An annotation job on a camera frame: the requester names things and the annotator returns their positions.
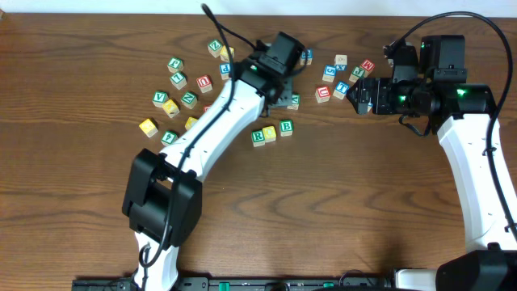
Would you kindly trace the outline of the green B wooden block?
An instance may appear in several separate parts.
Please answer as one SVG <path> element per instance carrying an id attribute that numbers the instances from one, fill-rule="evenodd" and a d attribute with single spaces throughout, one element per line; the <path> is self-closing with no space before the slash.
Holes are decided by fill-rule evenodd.
<path id="1" fill-rule="evenodd" d="M 292 120 L 281 120 L 280 121 L 280 136 L 287 137 L 293 134 L 293 122 Z"/>

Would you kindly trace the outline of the yellow O wooden block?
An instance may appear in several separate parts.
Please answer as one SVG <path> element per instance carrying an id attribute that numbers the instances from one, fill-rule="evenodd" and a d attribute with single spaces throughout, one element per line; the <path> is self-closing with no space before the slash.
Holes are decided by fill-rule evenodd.
<path id="1" fill-rule="evenodd" d="M 276 130 L 273 125 L 262 128 L 262 132 L 265 142 L 272 142 L 277 138 Z"/>

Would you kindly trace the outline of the green R wooden block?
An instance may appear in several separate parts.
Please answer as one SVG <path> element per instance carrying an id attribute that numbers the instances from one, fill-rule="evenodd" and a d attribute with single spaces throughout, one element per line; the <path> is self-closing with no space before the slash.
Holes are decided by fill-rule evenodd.
<path id="1" fill-rule="evenodd" d="M 262 130 L 256 130 L 251 133 L 251 139 L 254 147 L 264 146 L 266 139 Z"/>

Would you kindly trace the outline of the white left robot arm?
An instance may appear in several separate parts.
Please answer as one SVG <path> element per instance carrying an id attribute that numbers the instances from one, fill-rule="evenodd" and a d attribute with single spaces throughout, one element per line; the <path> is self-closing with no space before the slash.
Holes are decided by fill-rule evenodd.
<path id="1" fill-rule="evenodd" d="M 270 45 L 258 42 L 247 58 L 231 64 L 221 93 L 190 129 L 159 153 L 143 149 L 134 158 L 122 204 L 139 248 L 132 289 L 173 289 L 179 248 L 202 212 L 202 183 L 265 107 L 290 96 L 303 54 L 305 46 L 284 32 Z"/>

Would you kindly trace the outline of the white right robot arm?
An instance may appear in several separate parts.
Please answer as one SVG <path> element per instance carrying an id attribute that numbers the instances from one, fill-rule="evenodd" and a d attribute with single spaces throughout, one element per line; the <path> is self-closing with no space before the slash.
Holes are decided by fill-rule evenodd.
<path id="1" fill-rule="evenodd" d="M 390 57 L 389 78 L 361 78 L 347 92 L 364 115 L 426 116 L 424 133 L 439 139 L 450 163 L 464 219 L 464 255 L 437 269 L 398 269 L 395 289 L 514 290 L 516 240 L 506 220 L 516 196 L 500 137 L 486 134 L 495 109 L 491 89 L 469 84 L 462 35 L 425 36 L 420 49 L 403 42 Z"/>

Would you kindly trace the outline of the red M wooden block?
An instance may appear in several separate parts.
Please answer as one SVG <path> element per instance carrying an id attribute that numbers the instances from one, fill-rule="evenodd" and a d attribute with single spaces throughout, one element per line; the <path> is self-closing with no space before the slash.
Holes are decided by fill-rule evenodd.
<path id="1" fill-rule="evenodd" d="M 369 59 L 365 59 L 359 67 L 364 70 L 364 77 L 366 78 L 375 69 L 375 64 Z"/>

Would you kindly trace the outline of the green J wooden block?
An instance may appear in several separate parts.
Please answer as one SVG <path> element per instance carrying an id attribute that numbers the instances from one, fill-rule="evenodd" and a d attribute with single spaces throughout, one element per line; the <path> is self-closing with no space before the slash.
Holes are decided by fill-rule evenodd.
<path id="1" fill-rule="evenodd" d="M 356 66 L 352 71 L 349 77 L 350 82 L 357 82 L 359 79 L 363 78 L 366 73 L 366 70 L 360 66 Z"/>

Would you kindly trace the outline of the red U wooden block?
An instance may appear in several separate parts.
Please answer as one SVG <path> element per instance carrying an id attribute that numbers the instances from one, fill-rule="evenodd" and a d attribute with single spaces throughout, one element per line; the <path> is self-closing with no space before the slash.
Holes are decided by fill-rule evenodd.
<path id="1" fill-rule="evenodd" d="M 317 87 L 315 97 L 318 103 L 328 102 L 331 97 L 330 88 L 328 86 Z"/>

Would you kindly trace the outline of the blue X wooden block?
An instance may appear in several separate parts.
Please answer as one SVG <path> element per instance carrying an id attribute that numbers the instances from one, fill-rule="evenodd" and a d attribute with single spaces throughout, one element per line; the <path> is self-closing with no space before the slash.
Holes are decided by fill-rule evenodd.
<path id="1" fill-rule="evenodd" d="M 345 71 L 347 69 L 347 55 L 337 54 L 334 58 L 334 66 L 337 71 Z"/>

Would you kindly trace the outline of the yellow block near Z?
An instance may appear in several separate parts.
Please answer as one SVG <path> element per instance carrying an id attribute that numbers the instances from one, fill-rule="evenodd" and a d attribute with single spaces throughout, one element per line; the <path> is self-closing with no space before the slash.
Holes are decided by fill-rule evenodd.
<path id="1" fill-rule="evenodd" d="M 227 47 L 224 45 L 220 51 L 220 58 L 223 62 L 230 63 L 230 58 L 234 57 L 234 55 L 235 55 L 234 47 Z"/>

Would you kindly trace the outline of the red U block left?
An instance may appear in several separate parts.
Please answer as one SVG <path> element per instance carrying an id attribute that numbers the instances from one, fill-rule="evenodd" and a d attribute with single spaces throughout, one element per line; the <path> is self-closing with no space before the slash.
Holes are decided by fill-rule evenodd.
<path id="1" fill-rule="evenodd" d="M 198 77 L 196 83 L 202 93 L 207 93 L 213 89 L 211 78 L 207 74 Z"/>

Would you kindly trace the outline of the green N wooden block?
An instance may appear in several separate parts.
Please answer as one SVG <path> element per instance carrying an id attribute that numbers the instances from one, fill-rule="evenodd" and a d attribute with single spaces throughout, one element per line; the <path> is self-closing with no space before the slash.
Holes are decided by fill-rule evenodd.
<path id="1" fill-rule="evenodd" d="M 197 98 L 196 94 L 194 94 L 190 91 L 187 91 L 182 96 L 180 101 L 183 104 L 183 106 L 185 106 L 186 108 L 193 109 L 196 106 L 196 104 L 198 103 L 198 98 Z"/>

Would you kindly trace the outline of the yellow block near 4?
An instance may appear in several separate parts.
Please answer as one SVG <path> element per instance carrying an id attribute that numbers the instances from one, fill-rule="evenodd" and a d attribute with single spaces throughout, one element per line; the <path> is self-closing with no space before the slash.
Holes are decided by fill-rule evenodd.
<path id="1" fill-rule="evenodd" d="M 189 118 L 187 119 L 186 124 L 185 124 L 185 129 L 186 129 L 187 131 L 188 131 L 188 130 L 190 130 L 190 129 L 191 129 L 191 128 L 192 128 L 192 127 L 197 123 L 197 121 L 198 121 L 198 120 L 197 120 L 195 117 L 192 117 L 192 116 L 191 116 L 191 117 L 189 117 Z"/>

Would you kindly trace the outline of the yellow block near N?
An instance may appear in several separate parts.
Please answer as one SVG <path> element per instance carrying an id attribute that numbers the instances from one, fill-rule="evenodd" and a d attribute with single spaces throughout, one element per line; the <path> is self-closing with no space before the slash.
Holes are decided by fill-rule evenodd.
<path id="1" fill-rule="evenodd" d="M 177 116 L 180 112 L 178 105 L 174 102 L 173 99 L 168 99 L 162 105 L 162 109 L 170 118 Z"/>

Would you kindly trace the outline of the yellow block far left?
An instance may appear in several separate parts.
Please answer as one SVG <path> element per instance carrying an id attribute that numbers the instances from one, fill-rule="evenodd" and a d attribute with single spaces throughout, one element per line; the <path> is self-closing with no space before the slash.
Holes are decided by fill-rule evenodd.
<path id="1" fill-rule="evenodd" d="M 142 121 L 139 128 L 147 137 L 152 137 L 158 132 L 158 126 L 152 118 Z"/>

